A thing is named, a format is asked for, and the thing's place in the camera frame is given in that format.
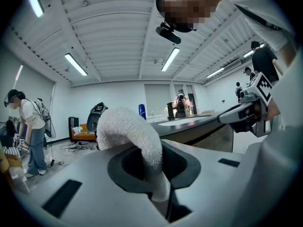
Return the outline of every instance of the white sneaker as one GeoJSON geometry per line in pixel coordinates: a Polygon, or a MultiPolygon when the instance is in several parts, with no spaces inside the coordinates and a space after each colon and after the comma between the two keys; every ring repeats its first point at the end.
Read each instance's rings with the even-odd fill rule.
{"type": "Polygon", "coordinates": [[[30,177],[36,176],[36,175],[32,175],[32,174],[30,174],[30,173],[25,173],[24,176],[26,176],[27,178],[30,178],[30,177]]]}
{"type": "Polygon", "coordinates": [[[44,175],[46,173],[46,171],[47,171],[47,169],[46,170],[38,170],[40,175],[44,175]]]}

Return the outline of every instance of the fluorescent light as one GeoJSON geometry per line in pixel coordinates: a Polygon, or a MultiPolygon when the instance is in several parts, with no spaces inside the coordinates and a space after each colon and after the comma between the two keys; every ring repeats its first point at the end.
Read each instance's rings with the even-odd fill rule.
{"type": "Polygon", "coordinates": [[[19,76],[20,76],[20,73],[21,73],[21,71],[22,71],[22,68],[23,68],[23,65],[21,65],[21,66],[19,67],[19,70],[18,70],[17,75],[16,75],[16,77],[15,77],[15,80],[16,80],[16,81],[18,81],[18,78],[19,78],[19,76]]]}
{"type": "Polygon", "coordinates": [[[29,2],[30,2],[30,5],[32,6],[36,16],[40,17],[44,13],[44,10],[40,4],[40,1],[39,0],[29,0],[29,2]]]}
{"type": "MultiPolygon", "coordinates": [[[[265,44],[261,44],[260,45],[260,48],[263,48],[265,46],[265,44]]],[[[251,51],[249,51],[249,52],[247,52],[245,55],[244,55],[244,58],[246,58],[246,57],[248,57],[248,56],[250,56],[251,54],[253,54],[254,53],[254,51],[253,50],[251,50],[251,51]]]]}
{"type": "Polygon", "coordinates": [[[164,66],[162,67],[161,71],[166,71],[169,65],[172,63],[172,61],[175,59],[176,55],[179,53],[179,48],[174,48],[172,52],[169,55],[169,58],[165,62],[164,66]]]}
{"type": "Polygon", "coordinates": [[[70,62],[70,64],[73,65],[74,68],[76,68],[78,70],[78,72],[81,73],[81,75],[83,76],[87,76],[87,73],[85,72],[85,70],[82,69],[82,67],[75,61],[75,59],[72,57],[71,54],[66,54],[65,58],[70,62]]]}
{"type": "Polygon", "coordinates": [[[214,73],[210,74],[209,76],[207,76],[206,78],[210,78],[212,77],[213,75],[219,73],[220,71],[224,70],[224,67],[220,68],[219,70],[215,71],[214,73]]]}

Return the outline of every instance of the blue bottle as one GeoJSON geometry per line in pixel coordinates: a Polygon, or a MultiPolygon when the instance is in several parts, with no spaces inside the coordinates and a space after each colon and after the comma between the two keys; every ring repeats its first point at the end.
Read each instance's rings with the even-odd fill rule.
{"type": "Polygon", "coordinates": [[[146,115],[145,115],[145,106],[144,104],[139,105],[139,115],[146,120],[146,115]]]}

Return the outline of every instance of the ceiling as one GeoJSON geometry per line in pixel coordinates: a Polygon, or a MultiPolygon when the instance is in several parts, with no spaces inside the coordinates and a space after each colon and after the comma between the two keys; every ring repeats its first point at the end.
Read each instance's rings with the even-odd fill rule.
{"type": "Polygon", "coordinates": [[[163,22],[155,0],[40,1],[45,13],[38,18],[23,0],[4,43],[28,66],[71,86],[124,80],[206,83],[206,76],[243,58],[252,40],[262,41],[229,1],[221,2],[197,31],[176,32],[179,45],[155,32],[163,22]],[[174,47],[180,52],[162,72],[174,47]],[[66,53],[86,70],[86,77],[69,64],[66,53]]]}

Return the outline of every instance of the orange sofa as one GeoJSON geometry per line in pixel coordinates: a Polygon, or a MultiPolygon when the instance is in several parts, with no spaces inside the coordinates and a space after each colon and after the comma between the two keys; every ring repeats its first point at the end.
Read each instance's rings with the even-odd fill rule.
{"type": "Polygon", "coordinates": [[[94,132],[89,132],[86,124],[80,124],[83,128],[80,133],[75,134],[74,130],[71,131],[71,138],[72,141],[79,141],[79,140],[96,140],[96,136],[94,132]]]}

